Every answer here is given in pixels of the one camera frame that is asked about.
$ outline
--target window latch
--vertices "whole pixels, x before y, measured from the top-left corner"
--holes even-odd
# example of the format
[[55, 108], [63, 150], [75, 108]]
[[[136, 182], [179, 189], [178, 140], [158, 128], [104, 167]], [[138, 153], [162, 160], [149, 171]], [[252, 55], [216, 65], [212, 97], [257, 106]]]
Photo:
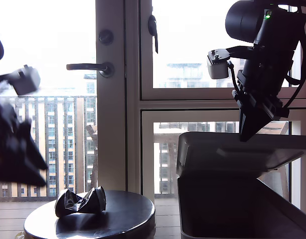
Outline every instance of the window latch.
[[151, 36], [155, 39], [155, 52], [158, 54], [158, 40], [157, 40], [157, 28], [156, 28], [156, 18], [151, 15], [148, 21], [148, 29]]
[[91, 63], [79, 63], [79, 64], [67, 64], [67, 70], [94, 70], [99, 71], [101, 76], [105, 78], [112, 77], [114, 75], [114, 66], [110, 62], [102, 64], [91, 64]]

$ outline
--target round table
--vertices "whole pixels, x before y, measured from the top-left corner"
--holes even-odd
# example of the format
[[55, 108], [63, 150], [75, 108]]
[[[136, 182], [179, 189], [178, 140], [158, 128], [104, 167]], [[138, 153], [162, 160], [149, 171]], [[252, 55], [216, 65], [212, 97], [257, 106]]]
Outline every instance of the round table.
[[155, 207], [149, 199], [124, 191], [105, 193], [106, 211], [98, 215], [75, 213], [58, 218], [54, 212], [55, 201], [39, 207], [24, 222], [25, 238], [153, 238]]

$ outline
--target trash bin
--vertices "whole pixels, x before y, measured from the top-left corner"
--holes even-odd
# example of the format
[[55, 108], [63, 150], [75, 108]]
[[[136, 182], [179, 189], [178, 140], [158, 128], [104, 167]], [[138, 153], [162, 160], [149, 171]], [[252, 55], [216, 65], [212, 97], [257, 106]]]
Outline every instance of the trash bin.
[[306, 239], [306, 214], [257, 178], [306, 154], [306, 136], [188, 132], [179, 137], [182, 239]]

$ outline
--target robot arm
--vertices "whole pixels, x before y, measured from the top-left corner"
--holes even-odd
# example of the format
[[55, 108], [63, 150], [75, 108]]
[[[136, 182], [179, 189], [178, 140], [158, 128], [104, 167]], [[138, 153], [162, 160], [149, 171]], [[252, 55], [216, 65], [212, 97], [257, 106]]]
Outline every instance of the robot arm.
[[[0, 59], [2, 57], [3, 46], [0, 42]], [[18, 95], [25, 95], [38, 89], [40, 77], [37, 70], [24, 66], [1, 75], [1, 81], [11, 84]], [[0, 104], [0, 181], [40, 187], [46, 185], [39, 170], [48, 167], [31, 137], [30, 129], [30, 120], [20, 123], [11, 105]]]
[[[278, 4], [298, 6], [297, 12], [288, 12]], [[212, 50], [208, 53], [208, 70], [212, 79], [228, 77], [233, 73], [231, 57], [246, 59], [243, 70], [233, 76], [232, 95], [240, 108], [240, 140], [247, 141], [272, 120], [288, 118], [289, 105], [306, 80], [306, 14], [301, 6], [306, 1], [240, 0], [228, 11], [226, 31], [235, 39], [254, 43], [252, 47], [236, 46]], [[300, 80], [288, 75], [298, 43], [303, 48]], [[285, 106], [277, 95], [284, 79], [298, 88]]]

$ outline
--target open lid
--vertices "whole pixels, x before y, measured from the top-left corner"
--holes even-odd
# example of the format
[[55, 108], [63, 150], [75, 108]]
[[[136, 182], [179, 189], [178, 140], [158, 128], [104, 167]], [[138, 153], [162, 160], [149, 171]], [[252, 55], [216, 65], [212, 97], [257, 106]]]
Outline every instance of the open lid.
[[177, 152], [179, 176], [257, 178], [306, 154], [306, 136], [257, 134], [241, 142], [237, 133], [188, 132], [180, 135]]

